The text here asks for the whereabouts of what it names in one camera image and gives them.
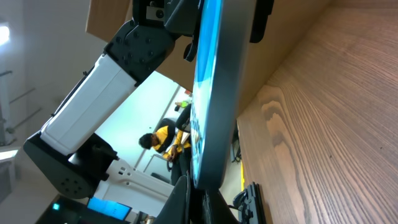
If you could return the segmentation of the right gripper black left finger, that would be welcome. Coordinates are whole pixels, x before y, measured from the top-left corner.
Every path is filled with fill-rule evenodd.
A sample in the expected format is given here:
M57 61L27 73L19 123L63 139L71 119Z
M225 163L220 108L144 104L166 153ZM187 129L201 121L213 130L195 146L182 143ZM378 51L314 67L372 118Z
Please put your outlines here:
M153 224L190 223L191 189L190 176L188 174L181 176Z

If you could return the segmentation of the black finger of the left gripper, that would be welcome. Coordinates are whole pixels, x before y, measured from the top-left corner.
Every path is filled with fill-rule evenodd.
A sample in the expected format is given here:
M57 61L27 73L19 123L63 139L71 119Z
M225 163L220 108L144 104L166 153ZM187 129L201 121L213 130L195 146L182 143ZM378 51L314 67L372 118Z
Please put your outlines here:
M250 43L259 43L266 30L268 17L272 14L274 0L257 0L252 22Z

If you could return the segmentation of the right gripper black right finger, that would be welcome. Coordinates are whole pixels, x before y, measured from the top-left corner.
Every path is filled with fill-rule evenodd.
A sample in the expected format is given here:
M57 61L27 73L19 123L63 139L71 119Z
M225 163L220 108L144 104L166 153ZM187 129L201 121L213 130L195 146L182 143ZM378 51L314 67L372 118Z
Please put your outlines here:
M205 224L239 224L219 190L206 190L202 202Z

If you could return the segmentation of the blue Galaxy smartphone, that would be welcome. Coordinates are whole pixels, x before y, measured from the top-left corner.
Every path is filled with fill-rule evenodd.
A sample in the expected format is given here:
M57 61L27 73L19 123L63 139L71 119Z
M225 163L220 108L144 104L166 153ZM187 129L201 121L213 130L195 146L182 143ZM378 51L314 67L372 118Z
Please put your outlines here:
M218 190L234 130L255 1L205 1L190 115L195 187Z

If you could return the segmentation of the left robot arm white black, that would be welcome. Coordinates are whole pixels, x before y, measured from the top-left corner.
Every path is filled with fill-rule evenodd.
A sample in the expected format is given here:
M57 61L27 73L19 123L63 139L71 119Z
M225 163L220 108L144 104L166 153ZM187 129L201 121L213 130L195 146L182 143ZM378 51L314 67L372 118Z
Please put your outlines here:
M248 43L262 40L272 1L134 1L95 66L56 112L24 143L51 184L70 198L94 196L115 176L117 154L100 125L189 36L183 57L195 62L190 117L192 179L201 190L221 187L234 129Z

